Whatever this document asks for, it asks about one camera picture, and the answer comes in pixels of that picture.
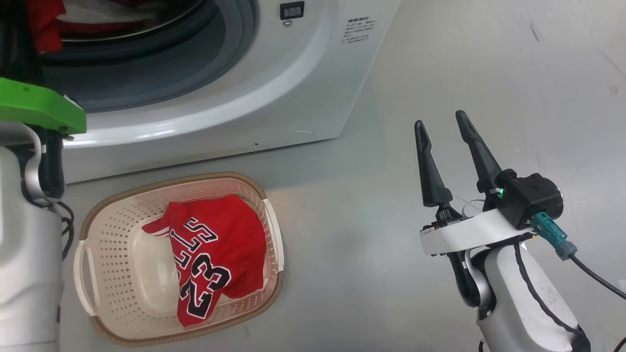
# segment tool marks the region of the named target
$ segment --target cable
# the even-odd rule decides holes
[[[524,265],[524,262],[521,260],[520,243],[519,242],[515,242],[513,244],[513,247],[515,248],[515,260],[517,261],[517,264],[520,267],[521,277],[526,282],[526,285],[528,286],[528,290],[530,291],[530,294],[537,301],[537,303],[539,303],[539,307],[541,307],[541,310],[547,316],[551,317],[556,325],[559,325],[560,327],[565,329],[565,331],[567,331],[569,333],[572,333],[572,334],[575,334],[575,335],[584,335],[585,333],[582,330],[574,329],[573,327],[569,326],[568,324],[565,324],[543,302],[543,300],[541,299],[541,297],[539,297],[539,294],[537,293],[537,291],[533,287],[532,282],[530,282],[530,277],[528,277],[528,272],[526,271],[526,266]]]
[[[74,241],[74,212],[70,207],[67,206],[67,204],[63,202],[57,202],[57,204],[69,213],[69,217],[61,218],[61,222],[64,222],[66,224],[65,229],[63,229],[63,231],[61,232],[61,236],[68,234],[68,241],[65,244],[62,252],[62,258],[63,260],[65,260],[65,258],[68,256],[69,249],[72,246],[72,242]]]
[[[623,299],[626,299],[626,293],[620,291],[620,289],[618,289],[617,287],[611,285],[610,283],[608,283],[608,281],[606,281],[605,279],[602,279],[600,276],[598,276],[598,274],[596,274],[595,272],[593,272],[591,269],[589,269],[586,265],[584,265],[574,254],[570,254],[570,259],[579,266],[580,269],[582,269],[582,271],[586,272],[589,276],[591,276],[594,280],[598,281],[600,284],[602,284],[602,286],[606,287],[607,289],[609,289],[611,292],[613,292],[614,294],[620,296]]]
[[[622,347],[626,344],[626,338],[623,338],[615,347],[615,349],[613,350],[613,352],[620,352],[620,349],[622,349]]]

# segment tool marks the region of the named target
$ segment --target brown basket rim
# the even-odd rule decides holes
[[[153,184],[150,185],[145,185],[145,186],[141,186],[141,187],[137,187],[134,189],[130,189],[130,190],[126,190],[124,192],[120,192],[116,195],[112,195],[111,197],[106,198],[105,200],[102,200],[100,203],[98,203],[95,207],[93,207],[93,209],[89,212],[89,214],[87,215],[87,217],[85,218],[85,221],[83,222],[83,227],[81,228],[81,235],[80,235],[80,239],[81,240],[85,240],[87,239],[88,236],[88,232],[89,232],[89,228],[91,227],[91,224],[93,223],[93,220],[96,218],[96,216],[107,206],[118,202],[120,200],[129,198],[129,197],[134,197],[136,195],[145,193],[145,192],[150,192],[152,190],[157,190],[157,189],[161,189],[164,187],[170,187],[170,186],[174,186],[174,185],[181,185],[181,184],[188,184],[188,183],[192,183],[192,182],[198,182],[198,181],[204,181],[204,180],[215,180],[215,179],[236,179],[242,182],[245,182],[247,184],[249,184],[250,186],[252,186],[261,196],[261,199],[267,199],[267,195],[265,194],[265,191],[263,191],[263,189],[261,188],[261,186],[255,182],[254,180],[252,180],[251,178],[249,178],[248,176],[242,175],[241,173],[237,173],[237,172],[214,172],[214,173],[202,173],[200,175],[192,175],[192,176],[186,176],[186,177],[179,177],[176,179],[170,179],[170,180],[165,180],[165,181],[161,181],[161,182],[155,182]],[[277,275],[277,280],[276,280],[276,286],[274,287],[274,291],[272,292],[270,298],[259,308],[246,313],[242,316],[238,316],[232,319],[228,319],[226,321],[222,321],[221,323],[218,323],[216,325],[213,326],[207,326],[205,328],[200,328],[200,329],[195,329],[195,330],[191,330],[191,331],[183,331],[181,333],[177,333],[177,334],[172,334],[172,335],[167,335],[167,336],[162,336],[162,337],[157,337],[157,338],[144,338],[144,339],[126,339],[126,338],[121,338],[118,335],[112,333],[106,326],[105,324],[102,322],[102,320],[100,319],[100,317],[98,316],[92,316],[90,317],[90,321],[91,324],[93,325],[94,329],[104,338],[106,338],[107,340],[111,341],[112,343],[121,345],[121,346],[126,346],[126,347],[145,347],[145,346],[153,346],[156,344],[164,344],[164,343],[173,343],[173,342],[178,342],[178,341],[183,341],[186,339],[191,339],[191,338],[196,338],[199,336],[203,336],[206,334],[210,334],[210,333],[214,333],[216,331],[220,331],[226,328],[229,328],[231,326],[235,326],[237,324],[243,323],[244,321],[248,321],[258,315],[260,315],[261,313],[263,313],[264,311],[266,311],[268,308],[270,308],[270,306],[274,303],[274,301],[276,301],[276,299],[278,298],[278,295],[280,293],[280,290],[282,289],[282,284],[283,284],[283,280],[284,280],[284,273],[282,271],[280,271]]]

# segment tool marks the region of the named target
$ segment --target washing machine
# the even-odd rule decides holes
[[[46,84],[88,112],[67,182],[339,136],[399,0],[189,4],[43,56]]]

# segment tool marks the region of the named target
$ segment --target beige plastic basket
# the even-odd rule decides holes
[[[148,235],[141,227],[159,218],[169,202],[231,194],[256,211],[265,229],[264,286],[240,299],[222,295],[205,322],[183,328],[176,315],[178,278],[170,240]],[[93,301],[83,276],[85,253]],[[147,185],[100,202],[83,225],[74,283],[97,332],[123,346],[149,346],[212,333],[261,314],[280,292],[283,263],[280,229],[265,192],[246,176],[208,173]]]

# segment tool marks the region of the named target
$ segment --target gray floor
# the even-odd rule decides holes
[[[480,197],[454,121],[460,108],[503,168],[541,172],[561,187],[567,203],[559,223],[579,256],[610,281],[624,279],[626,82],[618,67],[626,68],[626,51],[618,34],[626,31],[617,15],[624,6],[559,4],[405,0],[339,138],[72,185],[65,201],[78,228],[105,197],[204,172],[244,173],[275,207],[287,257],[275,304],[204,338],[136,350],[476,351],[475,314],[458,296],[449,263],[423,255],[418,234],[434,210],[421,205],[415,120],[428,128],[453,205]],[[555,6],[566,15],[551,13]],[[626,334],[626,304],[547,243],[529,248],[594,351],[612,350]],[[125,350],[93,330],[71,260],[63,267],[61,349]]]

